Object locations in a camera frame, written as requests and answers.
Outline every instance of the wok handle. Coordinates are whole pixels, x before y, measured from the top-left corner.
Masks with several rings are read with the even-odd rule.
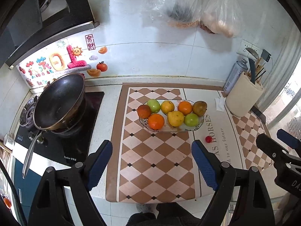
[[[35,138],[32,140],[28,150],[27,150],[27,153],[26,153],[26,156],[25,156],[25,160],[24,160],[24,164],[23,164],[23,168],[22,168],[22,178],[25,179],[27,173],[28,173],[28,170],[29,170],[29,166],[31,164],[31,159],[33,157],[33,150],[34,150],[34,147],[35,147],[35,144],[36,144],[36,141],[38,140],[38,138],[42,135],[42,131],[39,131],[39,133],[35,136]]]

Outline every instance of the sun sticker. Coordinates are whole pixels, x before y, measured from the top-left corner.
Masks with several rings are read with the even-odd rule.
[[[72,54],[77,57],[77,56],[80,56],[82,55],[82,48],[81,47],[75,47],[72,49]]]

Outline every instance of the spray can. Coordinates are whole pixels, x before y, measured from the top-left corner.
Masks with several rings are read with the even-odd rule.
[[[224,86],[224,93],[228,95],[232,88],[234,87],[235,83],[237,82],[240,75],[248,70],[248,66],[246,65],[246,60],[242,59],[241,61],[237,61],[228,76],[228,79],[226,81],[226,84]]]

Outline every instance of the brown pear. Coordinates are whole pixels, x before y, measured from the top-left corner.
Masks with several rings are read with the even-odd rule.
[[[197,101],[192,107],[192,112],[195,113],[198,117],[203,116],[206,110],[207,110],[207,103],[204,101]]]

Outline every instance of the white countertop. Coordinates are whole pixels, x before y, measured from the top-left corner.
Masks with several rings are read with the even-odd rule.
[[[104,97],[101,102],[94,131],[92,134],[92,139],[90,142],[89,154],[94,153],[104,140],[111,140],[115,112],[117,108],[121,87],[122,85],[86,87],[86,92],[104,92]],[[27,153],[27,149],[25,147],[23,147],[18,143],[15,144],[13,150],[13,156],[16,159],[24,163],[26,153]],[[32,171],[42,176],[45,169],[49,166],[54,167],[56,170],[69,168],[66,165],[49,160],[36,153],[33,154],[31,164],[30,164],[30,169]],[[105,189],[106,189],[106,169],[100,179],[100,182],[95,188],[92,189],[90,194],[91,196],[94,197],[105,198]]]

